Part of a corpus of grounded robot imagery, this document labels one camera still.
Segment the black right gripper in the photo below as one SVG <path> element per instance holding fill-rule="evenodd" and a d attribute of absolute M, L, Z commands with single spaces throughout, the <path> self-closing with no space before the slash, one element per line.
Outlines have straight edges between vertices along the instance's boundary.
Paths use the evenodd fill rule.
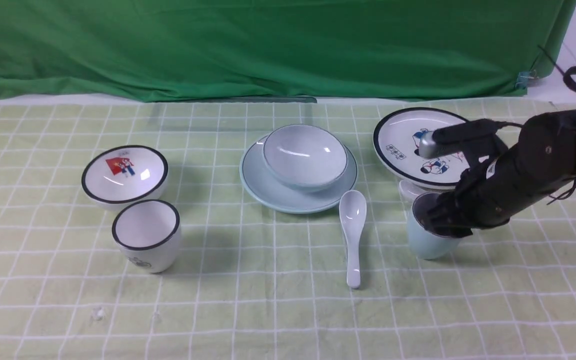
<path fill-rule="evenodd" d="M 544 180 L 524 164 L 517 146 L 474 170 L 454 193 L 423 193 L 413 201 L 413 217 L 430 234 L 450 239 L 494 228 L 544 197 Z"/>

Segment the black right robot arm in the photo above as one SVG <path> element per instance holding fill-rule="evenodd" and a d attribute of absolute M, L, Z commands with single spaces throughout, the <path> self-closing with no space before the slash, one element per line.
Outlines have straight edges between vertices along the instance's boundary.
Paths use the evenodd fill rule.
<path fill-rule="evenodd" d="M 473 230 L 489 230 L 562 187 L 576 189 L 576 109 L 544 112 L 519 126 L 508 149 L 496 132 L 508 121 L 480 119 L 443 127 L 422 136 L 419 155 L 431 159 L 463 153 L 469 168 L 455 189 L 425 193 L 412 214 L 423 230 L 462 239 Z"/>

